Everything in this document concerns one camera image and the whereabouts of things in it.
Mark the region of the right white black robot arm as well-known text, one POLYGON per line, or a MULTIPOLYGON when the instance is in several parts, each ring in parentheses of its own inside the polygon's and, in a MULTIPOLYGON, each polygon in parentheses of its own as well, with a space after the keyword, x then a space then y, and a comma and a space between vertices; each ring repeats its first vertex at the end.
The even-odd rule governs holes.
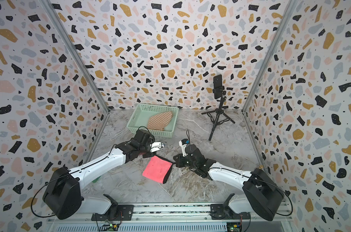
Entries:
POLYGON ((213 159, 207 159, 189 140, 179 142, 182 153, 174 156, 176 167, 187 167, 196 175, 223 182, 244 192, 244 196, 231 194, 224 203, 225 214, 255 212, 261 218, 272 221, 284 199, 281 190, 262 170, 242 171, 227 167, 213 159))

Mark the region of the black tripod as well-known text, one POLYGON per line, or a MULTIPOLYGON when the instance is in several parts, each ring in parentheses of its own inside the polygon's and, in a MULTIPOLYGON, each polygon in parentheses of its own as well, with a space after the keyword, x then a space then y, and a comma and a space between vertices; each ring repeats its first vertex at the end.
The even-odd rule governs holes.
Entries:
POLYGON ((211 122, 213 123, 213 127, 211 129, 210 135, 209 135, 209 141, 212 140, 213 134, 215 132, 215 129, 217 126, 230 121, 231 123, 235 124, 236 122, 230 118, 223 109, 224 102, 226 101, 226 96, 222 96, 220 99, 219 107, 215 110, 212 111, 206 111, 203 112, 202 115, 207 115, 209 116, 211 122))

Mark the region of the black smartphone on tripod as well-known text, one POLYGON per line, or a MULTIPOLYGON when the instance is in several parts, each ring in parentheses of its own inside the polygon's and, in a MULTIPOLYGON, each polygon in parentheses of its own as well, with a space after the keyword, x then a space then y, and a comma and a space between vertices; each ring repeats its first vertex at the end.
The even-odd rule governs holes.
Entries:
POLYGON ((222 82, 222 75, 215 75, 213 77, 213 90, 214 99, 219 99, 223 96, 224 86, 222 82))

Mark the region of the aluminium front rail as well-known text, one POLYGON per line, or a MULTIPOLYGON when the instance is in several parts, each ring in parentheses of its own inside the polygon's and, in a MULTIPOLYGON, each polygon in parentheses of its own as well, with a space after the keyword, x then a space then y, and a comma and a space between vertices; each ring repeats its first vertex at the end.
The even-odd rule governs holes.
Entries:
POLYGON ((113 219, 95 220, 91 214, 49 219, 48 232, 295 232, 287 205, 266 221, 256 213, 227 217, 221 203, 127 203, 113 219))

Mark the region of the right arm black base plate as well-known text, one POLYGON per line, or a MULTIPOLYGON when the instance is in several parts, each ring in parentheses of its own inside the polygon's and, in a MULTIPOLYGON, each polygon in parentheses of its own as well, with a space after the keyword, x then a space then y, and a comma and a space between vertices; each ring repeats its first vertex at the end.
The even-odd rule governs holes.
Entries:
POLYGON ((235 196, 234 193, 230 194, 229 197, 222 204, 211 204, 210 205, 210 216, 211 216, 212 220, 250 219, 250 214, 248 212, 243 212, 243 213, 237 214, 229 207, 229 202, 233 196, 235 196))

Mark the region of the mint green plastic basket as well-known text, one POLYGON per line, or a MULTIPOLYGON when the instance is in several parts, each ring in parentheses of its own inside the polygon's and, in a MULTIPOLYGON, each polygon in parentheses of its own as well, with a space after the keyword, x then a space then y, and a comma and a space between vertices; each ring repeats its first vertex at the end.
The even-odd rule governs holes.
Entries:
POLYGON ((127 123, 127 128, 132 133, 147 128, 156 137, 172 138, 178 111, 177 107, 140 103, 127 123))

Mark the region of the pink grey dishcloth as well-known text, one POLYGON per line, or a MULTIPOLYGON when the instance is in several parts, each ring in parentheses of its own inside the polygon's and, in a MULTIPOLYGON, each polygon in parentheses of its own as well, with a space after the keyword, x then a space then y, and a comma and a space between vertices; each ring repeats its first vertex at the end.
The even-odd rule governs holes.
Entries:
POLYGON ((174 163, 169 160, 154 156, 143 171, 143 176, 155 182, 165 184, 170 176, 174 163))

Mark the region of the brown striped dishcloth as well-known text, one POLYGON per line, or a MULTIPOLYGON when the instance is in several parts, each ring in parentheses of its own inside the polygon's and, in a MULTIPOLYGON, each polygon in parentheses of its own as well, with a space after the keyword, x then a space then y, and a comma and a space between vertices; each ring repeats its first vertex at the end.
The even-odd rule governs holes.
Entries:
POLYGON ((149 130, 164 131, 169 125, 173 113, 171 111, 162 112, 149 118, 147 128, 149 130))

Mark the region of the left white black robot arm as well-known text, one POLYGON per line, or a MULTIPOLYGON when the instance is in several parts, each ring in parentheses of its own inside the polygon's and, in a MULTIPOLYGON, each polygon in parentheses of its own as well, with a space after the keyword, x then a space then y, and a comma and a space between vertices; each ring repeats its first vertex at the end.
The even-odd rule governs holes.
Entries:
POLYGON ((84 188, 108 171, 138 157, 151 158, 164 147, 149 131, 138 129, 133 138, 113 145, 106 154, 72 169, 54 171, 43 201, 61 220, 75 214, 92 214, 96 220, 114 219, 120 215, 117 201, 108 194, 83 194, 84 188))

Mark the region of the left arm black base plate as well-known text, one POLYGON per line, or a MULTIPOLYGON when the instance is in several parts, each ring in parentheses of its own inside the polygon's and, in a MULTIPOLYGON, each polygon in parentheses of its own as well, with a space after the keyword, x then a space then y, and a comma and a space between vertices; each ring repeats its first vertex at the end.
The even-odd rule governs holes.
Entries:
POLYGON ((132 220, 132 215, 134 211, 134 205, 120 205, 116 200, 114 200, 108 194, 103 194, 103 198, 108 200, 110 207, 104 214, 93 213, 91 220, 92 221, 130 221, 132 220))

